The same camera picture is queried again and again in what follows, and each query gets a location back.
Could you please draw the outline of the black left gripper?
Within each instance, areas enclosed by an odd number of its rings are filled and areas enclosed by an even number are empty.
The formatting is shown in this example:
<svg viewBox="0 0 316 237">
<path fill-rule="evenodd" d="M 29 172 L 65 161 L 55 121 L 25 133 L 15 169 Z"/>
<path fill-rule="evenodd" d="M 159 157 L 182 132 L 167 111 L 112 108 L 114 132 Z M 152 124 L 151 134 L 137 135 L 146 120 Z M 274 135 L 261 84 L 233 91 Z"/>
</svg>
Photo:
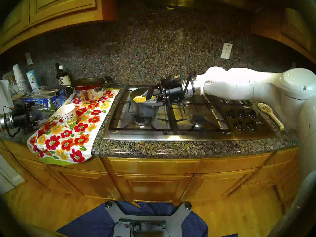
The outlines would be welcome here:
<svg viewBox="0 0 316 237">
<path fill-rule="evenodd" d="M 49 106 L 45 104 L 34 104 L 31 109 L 48 111 Z M 14 109 L 12 112 L 14 128 L 23 128 L 27 131 L 34 131 L 51 123 L 51 118 L 36 120 L 36 115 L 31 109 Z"/>
</svg>

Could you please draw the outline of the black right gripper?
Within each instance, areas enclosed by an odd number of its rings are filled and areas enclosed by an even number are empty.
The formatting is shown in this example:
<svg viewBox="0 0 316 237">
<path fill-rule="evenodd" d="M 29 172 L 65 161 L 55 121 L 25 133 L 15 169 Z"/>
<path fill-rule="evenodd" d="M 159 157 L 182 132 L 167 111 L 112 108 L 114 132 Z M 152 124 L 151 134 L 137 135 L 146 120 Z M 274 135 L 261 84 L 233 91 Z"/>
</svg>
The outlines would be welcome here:
<svg viewBox="0 0 316 237">
<path fill-rule="evenodd" d="M 182 85 L 149 85 L 148 91 L 151 90 L 160 91 L 158 98 L 149 100 L 149 105 L 152 107 L 170 107 L 170 103 L 182 102 L 184 99 L 184 90 Z"/>
</svg>

